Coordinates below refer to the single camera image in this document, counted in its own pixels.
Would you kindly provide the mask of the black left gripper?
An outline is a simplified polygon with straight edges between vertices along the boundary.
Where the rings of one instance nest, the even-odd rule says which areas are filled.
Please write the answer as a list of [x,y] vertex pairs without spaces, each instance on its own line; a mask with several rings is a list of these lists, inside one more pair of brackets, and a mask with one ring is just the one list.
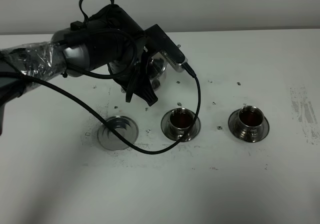
[[150,78],[147,75],[147,64],[150,55],[143,51],[140,61],[137,61],[124,75],[113,80],[125,90],[125,101],[130,103],[133,95],[143,99],[149,107],[158,101]]

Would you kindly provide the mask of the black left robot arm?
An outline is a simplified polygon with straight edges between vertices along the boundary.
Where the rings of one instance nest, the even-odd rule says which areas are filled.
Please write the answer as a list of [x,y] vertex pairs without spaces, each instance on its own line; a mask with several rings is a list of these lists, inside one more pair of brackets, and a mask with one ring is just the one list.
[[113,80],[149,106],[158,101],[147,75],[149,37],[118,5],[56,32],[50,41],[0,51],[0,105],[46,85],[58,75]]

